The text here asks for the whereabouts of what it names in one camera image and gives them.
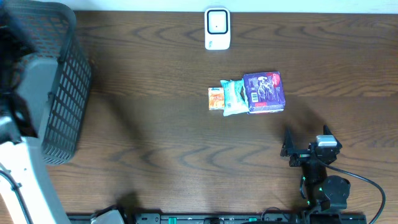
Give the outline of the green wet wipes pack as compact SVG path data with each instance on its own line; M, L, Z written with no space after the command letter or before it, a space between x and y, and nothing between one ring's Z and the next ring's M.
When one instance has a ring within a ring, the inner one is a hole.
M240 80L221 80L224 90L224 112L223 116L247 113L249 111L245 96L242 95L243 79Z

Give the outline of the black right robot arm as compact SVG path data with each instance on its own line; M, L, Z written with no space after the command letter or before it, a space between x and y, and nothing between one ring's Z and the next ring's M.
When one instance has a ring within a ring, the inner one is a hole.
M289 158L289 166L302 169L300 193L311 209L331 212L347 208L350 182L338 175L328 175L326 171L327 165L336 161L341 148L341 143L326 125L323 134L316 136L306 149L297 149L292 134L285 131L280 155Z

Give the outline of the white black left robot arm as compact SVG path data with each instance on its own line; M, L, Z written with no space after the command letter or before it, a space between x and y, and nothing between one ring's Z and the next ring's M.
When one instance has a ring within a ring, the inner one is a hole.
M1 196L14 223L69 223L43 162L18 64L36 49L1 7Z

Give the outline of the purple Carefree pad pack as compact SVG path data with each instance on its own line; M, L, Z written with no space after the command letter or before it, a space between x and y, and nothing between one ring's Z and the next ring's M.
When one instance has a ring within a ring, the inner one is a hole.
M284 110L286 100L280 72L247 73L243 82L248 114Z

